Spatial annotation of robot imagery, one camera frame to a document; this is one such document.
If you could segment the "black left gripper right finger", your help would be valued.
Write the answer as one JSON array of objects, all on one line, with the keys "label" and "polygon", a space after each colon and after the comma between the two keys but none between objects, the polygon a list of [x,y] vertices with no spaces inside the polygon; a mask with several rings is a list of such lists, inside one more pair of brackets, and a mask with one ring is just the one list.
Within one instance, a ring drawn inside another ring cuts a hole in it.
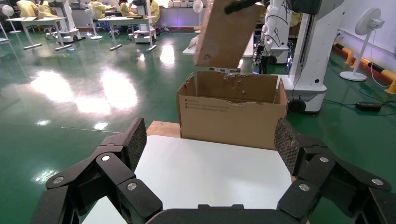
[{"label": "black left gripper right finger", "polygon": [[322,198],[354,224],[393,224],[396,195],[388,181],[339,158],[322,140],[297,132],[279,119],[274,145],[295,178],[277,209],[304,224]]}]

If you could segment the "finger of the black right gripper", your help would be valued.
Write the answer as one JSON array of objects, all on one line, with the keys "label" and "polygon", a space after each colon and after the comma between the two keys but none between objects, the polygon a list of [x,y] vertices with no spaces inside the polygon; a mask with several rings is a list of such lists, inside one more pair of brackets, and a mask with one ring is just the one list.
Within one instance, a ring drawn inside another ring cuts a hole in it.
[{"label": "finger of the black right gripper", "polygon": [[263,6],[261,0],[233,0],[229,5],[225,7],[225,13],[231,14],[238,12],[244,8],[248,8],[253,5]]}]

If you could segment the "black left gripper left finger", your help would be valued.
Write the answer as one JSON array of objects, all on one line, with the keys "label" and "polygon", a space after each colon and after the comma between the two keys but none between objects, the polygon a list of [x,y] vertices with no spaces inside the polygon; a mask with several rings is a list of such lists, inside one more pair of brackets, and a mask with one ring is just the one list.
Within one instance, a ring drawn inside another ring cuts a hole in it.
[{"label": "black left gripper left finger", "polygon": [[135,174],[146,143],[142,118],[127,131],[106,137],[89,157],[47,180],[31,223],[79,224],[104,197],[128,224],[149,221],[163,203]]}]

